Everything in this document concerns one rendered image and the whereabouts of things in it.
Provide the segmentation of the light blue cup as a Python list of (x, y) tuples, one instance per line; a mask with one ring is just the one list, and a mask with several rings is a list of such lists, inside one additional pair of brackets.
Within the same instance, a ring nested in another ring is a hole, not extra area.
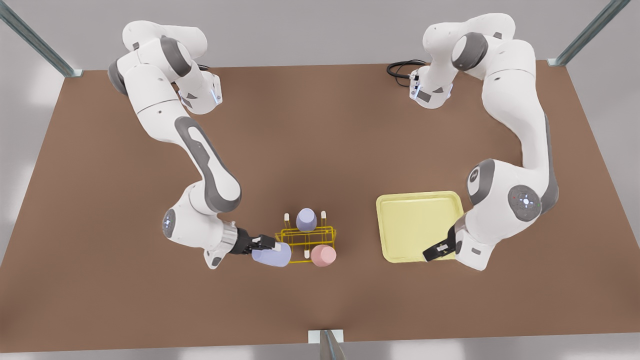
[(274, 248), (254, 249), (251, 253), (254, 261), (272, 267), (285, 267), (291, 260), (291, 248), (287, 243), (275, 242)]

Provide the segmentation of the pale yellow tray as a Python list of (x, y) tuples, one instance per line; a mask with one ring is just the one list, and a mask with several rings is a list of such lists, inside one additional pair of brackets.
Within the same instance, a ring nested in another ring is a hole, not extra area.
[(463, 214), (454, 191), (382, 194), (375, 201), (382, 255), (391, 264), (424, 262)]

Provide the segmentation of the lavender cup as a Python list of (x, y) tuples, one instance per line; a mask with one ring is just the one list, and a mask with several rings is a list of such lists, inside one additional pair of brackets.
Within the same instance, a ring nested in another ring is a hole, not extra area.
[(309, 233), (316, 229), (317, 222), (316, 213), (311, 208), (303, 208), (297, 214), (295, 226), (298, 231)]

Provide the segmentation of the pink cup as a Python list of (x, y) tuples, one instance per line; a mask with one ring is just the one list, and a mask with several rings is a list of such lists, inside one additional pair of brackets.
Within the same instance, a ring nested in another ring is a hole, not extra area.
[(311, 262), (317, 267), (327, 267), (336, 260), (336, 250), (328, 244), (318, 244), (310, 253)]

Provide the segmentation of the silver frame post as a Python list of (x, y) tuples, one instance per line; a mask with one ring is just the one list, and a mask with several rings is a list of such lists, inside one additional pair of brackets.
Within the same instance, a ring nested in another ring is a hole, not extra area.
[(82, 77), (82, 69), (70, 66), (4, 0), (0, 0), (0, 20), (65, 78)]
[(309, 344), (319, 345), (319, 360), (346, 360), (341, 344), (345, 342), (343, 329), (309, 330)]
[(610, 0), (556, 58), (547, 59), (547, 64), (551, 68), (567, 66), (631, 1)]

